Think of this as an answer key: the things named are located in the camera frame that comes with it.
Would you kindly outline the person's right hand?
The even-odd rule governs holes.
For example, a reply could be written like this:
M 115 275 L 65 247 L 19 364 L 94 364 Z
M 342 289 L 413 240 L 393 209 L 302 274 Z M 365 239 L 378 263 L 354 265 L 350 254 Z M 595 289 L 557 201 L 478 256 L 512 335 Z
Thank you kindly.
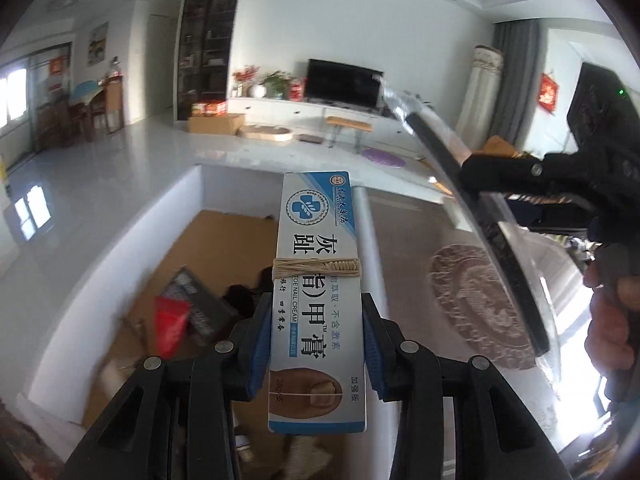
M 585 349 L 594 368 L 604 376 L 616 370 L 629 370 L 634 350 L 627 344 L 629 324 L 626 315 L 611 301 L 601 286 L 598 262 L 594 260 L 584 275 L 584 284 L 592 290 L 591 322 Z

